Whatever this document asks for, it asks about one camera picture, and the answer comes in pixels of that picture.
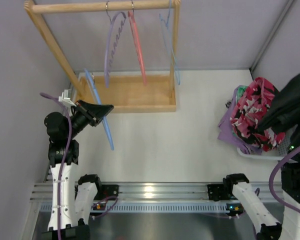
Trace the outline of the blue plastic hanger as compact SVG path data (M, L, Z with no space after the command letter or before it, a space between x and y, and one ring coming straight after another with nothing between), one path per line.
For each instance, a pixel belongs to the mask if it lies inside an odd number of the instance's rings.
M94 101L94 105L96 105L96 109L98 109L99 113L98 118L100 119L100 121L103 124L103 128L105 131L105 134L107 136L109 145L110 145L110 149L113 151L115 149L114 147L114 143L113 143L113 138L112 138L112 134L111 134L111 130L110 130L110 126L106 117L106 110L110 110L110 108L106 108L105 105L102 105L101 102L101 98L99 96L95 81L94 81L94 76L93 74L91 74L86 68L84 69L84 74L85 74L85 79L86 82L88 84L90 93L92 95L93 101Z

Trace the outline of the black trousers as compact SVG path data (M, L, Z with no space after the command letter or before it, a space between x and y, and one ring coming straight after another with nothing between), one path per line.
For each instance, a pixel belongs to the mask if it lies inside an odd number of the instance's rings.
M271 128L276 134L285 132L300 119L300 73L274 96L271 106L258 123L258 131Z

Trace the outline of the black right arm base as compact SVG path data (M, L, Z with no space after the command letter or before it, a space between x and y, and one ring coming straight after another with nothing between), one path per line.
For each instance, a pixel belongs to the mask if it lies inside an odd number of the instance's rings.
M220 183L208 184L207 193L210 201L218 202L218 201L225 201L231 199L227 187L225 187L223 184Z

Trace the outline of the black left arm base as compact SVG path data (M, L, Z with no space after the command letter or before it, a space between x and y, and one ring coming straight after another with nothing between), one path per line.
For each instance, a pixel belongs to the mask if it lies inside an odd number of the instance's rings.
M118 196L119 185L118 184L103 184L97 187L97 194L94 197L95 201L105 199L110 196Z

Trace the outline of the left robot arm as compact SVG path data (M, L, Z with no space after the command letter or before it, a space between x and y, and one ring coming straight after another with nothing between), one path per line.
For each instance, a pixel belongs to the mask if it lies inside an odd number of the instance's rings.
M44 240L89 240L93 201L102 188L97 174L76 180L79 143L75 137L88 125L96 127L114 109L112 104L83 100L71 106L72 116L52 112L44 119L49 136L48 160L52 174L52 207Z

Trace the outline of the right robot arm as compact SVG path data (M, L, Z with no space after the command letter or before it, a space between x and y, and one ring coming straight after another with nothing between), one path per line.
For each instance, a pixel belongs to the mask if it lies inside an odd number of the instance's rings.
M258 240L300 240L300 126L290 140L288 154L272 170L268 187L273 198L283 205L279 222L265 207L243 173L223 179L227 194L235 197L252 221Z

